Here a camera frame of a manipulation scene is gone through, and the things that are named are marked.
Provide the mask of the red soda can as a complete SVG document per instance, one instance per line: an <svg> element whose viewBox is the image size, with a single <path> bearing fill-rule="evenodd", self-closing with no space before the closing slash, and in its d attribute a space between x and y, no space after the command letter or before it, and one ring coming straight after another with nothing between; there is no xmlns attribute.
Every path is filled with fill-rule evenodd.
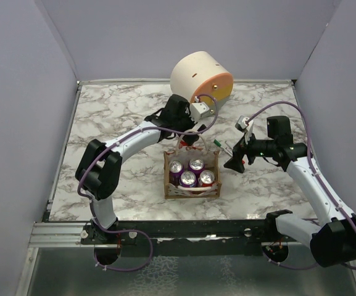
<svg viewBox="0 0 356 296"><path fill-rule="evenodd" d="M182 144L181 148L185 151L190 151L190 150L195 150L196 148L194 146L189 146L187 144Z"/></svg>
<svg viewBox="0 0 356 296"><path fill-rule="evenodd" d="M210 170L202 171L197 180L199 187L210 187L214 182L215 182L215 175Z"/></svg>

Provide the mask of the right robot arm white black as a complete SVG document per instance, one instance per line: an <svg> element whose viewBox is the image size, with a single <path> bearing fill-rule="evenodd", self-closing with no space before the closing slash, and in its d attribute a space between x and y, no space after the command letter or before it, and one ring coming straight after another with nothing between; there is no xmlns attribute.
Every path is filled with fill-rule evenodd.
<svg viewBox="0 0 356 296"><path fill-rule="evenodd" d="M294 142L289 118L268 117L267 139L257 139L253 122L244 116L239 117L235 127L243 136L233 146L224 167L243 173L244 158L248 164L257 157L272 158L299 186L318 220L318 224L312 224L290 210L271 212L265 218L265 237L270 241L291 237L308 247L322 267L356 260L356 214L322 176L305 143Z"/></svg>

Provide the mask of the purple soda can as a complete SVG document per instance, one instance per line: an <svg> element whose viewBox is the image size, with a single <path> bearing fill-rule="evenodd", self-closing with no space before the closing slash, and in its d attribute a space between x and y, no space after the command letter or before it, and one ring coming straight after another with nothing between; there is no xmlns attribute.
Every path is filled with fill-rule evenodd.
<svg viewBox="0 0 356 296"><path fill-rule="evenodd" d="M169 180L174 186L179 185L179 180L182 172L184 171L184 166L179 160L172 160L168 164L169 168Z"/></svg>
<svg viewBox="0 0 356 296"><path fill-rule="evenodd" d="M182 187L196 187L197 186L197 177L193 172L191 172L189 170L185 170L180 175L179 184Z"/></svg>
<svg viewBox="0 0 356 296"><path fill-rule="evenodd" d="M201 158L192 158L188 163L188 170L199 176L205 169L205 163Z"/></svg>

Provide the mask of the red soda can front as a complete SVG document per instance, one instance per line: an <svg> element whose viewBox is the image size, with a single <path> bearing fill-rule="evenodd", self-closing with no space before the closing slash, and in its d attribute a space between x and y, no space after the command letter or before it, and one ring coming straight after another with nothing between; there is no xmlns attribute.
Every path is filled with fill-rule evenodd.
<svg viewBox="0 0 356 296"><path fill-rule="evenodd" d="M181 148L185 151L190 151L190 150L195 150L196 148L194 146L189 146L187 144L182 144Z"/></svg>

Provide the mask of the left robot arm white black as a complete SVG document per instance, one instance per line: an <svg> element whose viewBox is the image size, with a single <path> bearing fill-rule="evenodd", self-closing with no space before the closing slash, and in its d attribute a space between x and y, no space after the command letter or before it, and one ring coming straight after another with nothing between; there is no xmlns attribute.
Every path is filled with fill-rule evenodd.
<svg viewBox="0 0 356 296"><path fill-rule="evenodd" d="M107 244L116 238L117 216L112 194L118 186L122 165L140 150L172 136L189 135L195 124L210 111L205 102L190 103L173 94L164 107L148 115L131 131L107 142L92 140L75 173L78 194L90 201L95 236Z"/></svg>

